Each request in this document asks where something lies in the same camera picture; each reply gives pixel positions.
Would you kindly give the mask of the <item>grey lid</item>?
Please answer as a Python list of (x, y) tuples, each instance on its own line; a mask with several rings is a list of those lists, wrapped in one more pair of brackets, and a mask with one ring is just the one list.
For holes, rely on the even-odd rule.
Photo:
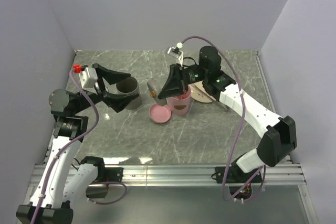
[(167, 105), (166, 98), (159, 99), (158, 95), (161, 92), (161, 86), (154, 79), (150, 79), (147, 82), (147, 86), (150, 93), (150, 97), (153, 98), (159, 106)]

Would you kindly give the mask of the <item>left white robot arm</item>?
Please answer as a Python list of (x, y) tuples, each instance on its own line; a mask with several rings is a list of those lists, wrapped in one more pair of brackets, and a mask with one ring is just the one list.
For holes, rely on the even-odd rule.
[(131, 75), (109, 70), (97, 63), (74, 65), (70, 78), (75, 73), (80, 80), (74, 82), (79, 90), (77, 93), (57, 89), (49, 96), (51, 114), (55, 119), (50, 157), (29, 203), (17, 208), (16, 217), (21, 223), (72, 223), (75, 202), (91, 184), (101, 184), (104, 189), (122, 184), (121, 179), (107, 174), (103, 158), (94, 156), (81, 160), (70, 181), (67, 177), (84, 137), (95, 128), (94, 125), (88, 127), (88, 117), (78, 113), (91, 107), (96, 120), (99, 120), (96, 104), (100, 102), (115, 112), (124, 110), (138, 94), (112, 94), (105, 83), (113, 85)]

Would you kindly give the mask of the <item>metal food tongs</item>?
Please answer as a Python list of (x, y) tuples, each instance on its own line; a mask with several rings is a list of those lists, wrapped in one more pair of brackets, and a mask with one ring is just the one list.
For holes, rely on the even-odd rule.
[(198, 89), (194, 89), (191, 88), (191, 98), (193, 100), (195, 100), (196, 102), (199, 103), (204, 103), (204, 104), (210, 104), (213, 103), (215, 105), (218, 105), (220, 107), (222, 107), (226, 112), (228, 112), (230, 110), (230, 108), (226, 105), (223, 105), (217, 101), (214, 100), (214, 98), (211, 98), (208, 94), (198, 90)]

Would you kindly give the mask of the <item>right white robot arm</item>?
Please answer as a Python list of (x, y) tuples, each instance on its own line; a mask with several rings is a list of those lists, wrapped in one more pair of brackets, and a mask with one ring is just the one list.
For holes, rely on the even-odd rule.
[(296, 124), (292, 117), (271, 112), (238, 86), (221, 67), (222, 58), (213, 46), (199, 51), (198, 62), (184, 65), (182, 44), (170, 47), (167, 54), (176, 58), (159, 99), (183, 95), (190, 84), (201, 82), (207, 94), (241, 116), (260, 136), (259, 145), (232, 162), (234, 180), (245, 181), (250, 172), (263, 166), (276, 166), (297, 147)]

